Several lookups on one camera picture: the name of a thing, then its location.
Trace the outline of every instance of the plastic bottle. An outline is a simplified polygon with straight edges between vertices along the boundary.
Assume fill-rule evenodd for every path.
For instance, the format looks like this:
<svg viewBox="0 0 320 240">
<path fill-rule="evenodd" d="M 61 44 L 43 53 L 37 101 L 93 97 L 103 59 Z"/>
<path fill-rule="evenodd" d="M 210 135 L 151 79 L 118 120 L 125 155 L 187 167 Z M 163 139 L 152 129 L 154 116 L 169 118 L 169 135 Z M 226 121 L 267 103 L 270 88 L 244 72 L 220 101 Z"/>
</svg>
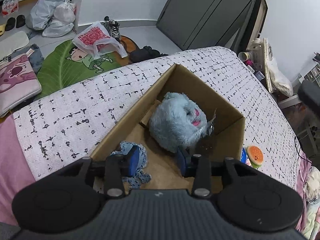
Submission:
<svg viewBox="0 0 320 240">
<path fill-rule="evenodd" d="M 256 71 L 262 71 L 264 66 L 263 60 L 263 43 L 260 38 L 251 41 L 250 51 L 253 61 L 253 68 Z"/>
</svg>

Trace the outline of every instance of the bedspread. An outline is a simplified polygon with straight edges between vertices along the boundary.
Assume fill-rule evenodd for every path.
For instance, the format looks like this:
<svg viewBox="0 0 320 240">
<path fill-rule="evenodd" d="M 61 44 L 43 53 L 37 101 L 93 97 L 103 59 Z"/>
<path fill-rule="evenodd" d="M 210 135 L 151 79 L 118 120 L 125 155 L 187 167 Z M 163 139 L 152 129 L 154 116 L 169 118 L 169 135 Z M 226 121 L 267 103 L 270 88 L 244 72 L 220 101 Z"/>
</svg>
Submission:
<svg viewBox="0 0 320 240">
<path fill-rule="evenodd" d="M 297 147 L 299 143 L 292 128 L 261 83 L 223 47 L 188 50 L 121 67 L 15 112 L 17 135 L 35 179 L 89 155 L 174 63 L 187 67 L 244 115 L 244 146 L 256 144 L 264 153 L 259 170 L 295 187 L 299 166 L 295 143 Z"/>
</svg>

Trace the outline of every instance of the cardboard box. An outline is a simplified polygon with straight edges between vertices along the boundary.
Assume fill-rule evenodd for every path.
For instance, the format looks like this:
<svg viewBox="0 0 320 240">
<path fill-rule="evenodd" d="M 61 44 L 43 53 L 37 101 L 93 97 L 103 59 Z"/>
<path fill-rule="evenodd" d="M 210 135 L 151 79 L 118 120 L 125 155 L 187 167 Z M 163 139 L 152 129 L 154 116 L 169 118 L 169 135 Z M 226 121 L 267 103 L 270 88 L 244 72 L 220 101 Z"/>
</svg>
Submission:
<svg viewBox="0 0 320 240">
<path fill-rule="evenodd" d="M 161 148 L 148 131 L 148 120 L 167 92 L 185 93 L 204 111 L 207 120 L 213 117 L 216 110 L 214 136 L 207 142 L 211 149 L 210 160 L 222 161 L 224 157 L 240 159 L 245 118 L 196 75 L 177 64 L 170 67 L 131 107 L 100 142 L 91 157 L 95 161 L 105 160 L 122 140 L 139 143 L 147 150 L 148 165 L 145 171 L 152 176 L 151 181 L 141 188 L 191 190 L 194 178 L 181 176 L 173 154 Z M 212 177 L 212 191 L 220 190 L 221 178 Z"/>
</svg>

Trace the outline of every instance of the fluffy stuffed animal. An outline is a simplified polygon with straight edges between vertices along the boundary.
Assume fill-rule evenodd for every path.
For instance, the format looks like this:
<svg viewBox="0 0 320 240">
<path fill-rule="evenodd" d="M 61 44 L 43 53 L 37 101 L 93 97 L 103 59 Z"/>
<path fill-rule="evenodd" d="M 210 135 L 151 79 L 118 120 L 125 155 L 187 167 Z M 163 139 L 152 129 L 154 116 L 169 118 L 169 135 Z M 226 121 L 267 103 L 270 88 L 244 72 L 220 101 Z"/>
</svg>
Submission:
<svg viewBox="0 0 320 240">
<path fill-rule="evenodd" d="M 150 118 L 151 136 L 164 149 L 175 153 L 178 146 L 194 145 L 206 129 L 207 119 L 197 104 L 185 94 L 166 93 Z"/>
</svg>

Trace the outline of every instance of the blue fabric scrap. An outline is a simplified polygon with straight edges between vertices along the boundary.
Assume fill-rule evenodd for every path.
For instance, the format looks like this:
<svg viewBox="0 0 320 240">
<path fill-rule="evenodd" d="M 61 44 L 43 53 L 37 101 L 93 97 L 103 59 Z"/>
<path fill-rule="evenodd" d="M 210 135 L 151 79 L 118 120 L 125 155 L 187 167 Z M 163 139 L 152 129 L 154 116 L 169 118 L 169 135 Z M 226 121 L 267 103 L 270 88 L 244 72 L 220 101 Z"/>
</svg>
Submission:
<svg viewBox="0 0 320 240">
<path fill-rule="evenodd" d="M 113 154 L 123 154 L 127 155 L 131 150 L 133 145 L 137 145 L 139 147 L 139 161 L 137 165 L 137 170 L 135 172 L 134 177 L 123 177 L 123 182 L 128 182 L 131 188 L 140 188 L 142 183 L 148 183 L 151 180 L 151 175 L 144 172 L 143 168 L 147 166 L 147 151 L 142 144 L 137 144 L 133 142 L 125 142 L 122 141 L 120 143 L 121 151 L 114 151 L 110 155 Z"/>
</svg>

